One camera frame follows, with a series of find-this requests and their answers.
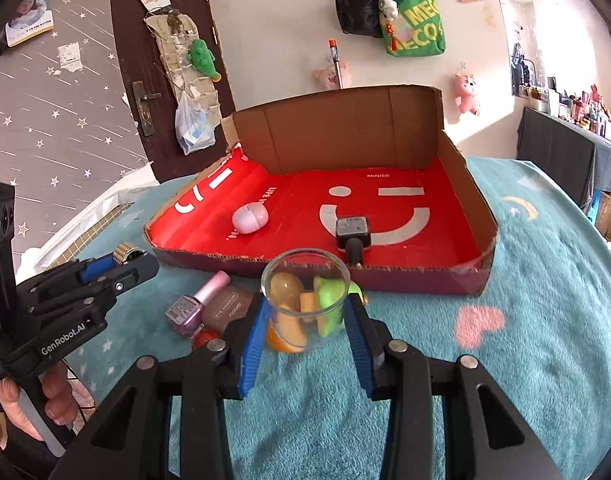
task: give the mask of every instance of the door handle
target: door handle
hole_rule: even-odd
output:
[[[134,100],[136,101],[136,107],[139,111],[143,137],[153,136],[156,130],[154,130],[154,124],[152,123],[152,114],[150,113],[148,101],[159,98],[161,93],[146,94],[143,81],[134,81],[132,83],[132,91],[134,92]]]

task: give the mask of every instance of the blue blanket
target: blue blanket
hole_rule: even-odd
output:
[[[588,476],[611,445],[611,253],[585,215],[530,163],[470,158],[499,222],[492,276],[480,298],[370,293],[370,316],[428,356],[471,352],[515,403],[566,480]],[[149,248],[143,224],[187,178],[141,198],[82,257],[122,241]],[[190,351],[163,313],[204,272],[162,267],[118,300],[108,329],[68,358],[101,401],[141,355]],[[234,279],[258,290],[258,282]],[[226,403],[237,479],[378,478],[388,404],[359,389],[345,337],[304,355],[264,352],[255,388]],[[444,478],[435,405],[435,479]],[[178,473],[178,411],[171,469]]]

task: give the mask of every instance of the pink egg toy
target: pink egg toy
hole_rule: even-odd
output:
[[[250,202],[234,212],[232,224],[239,233],[248,235],[261,229],[268,219],[268,210],[261,202]]]

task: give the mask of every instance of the glass cup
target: glass cup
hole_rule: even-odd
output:
[[[348,267],[327,251],[294,249],[275,257],[261,276],[271,306],[269,347],[298,353],[332,340],[343,327],[350,282]]]

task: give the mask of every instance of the pink heart pattern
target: pink heart pattern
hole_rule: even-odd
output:
[[[483,343],[486,332],[505,327],[505,314],[494,306],[462,306],[455,322],[455,339],[461,348],[474,350]]]

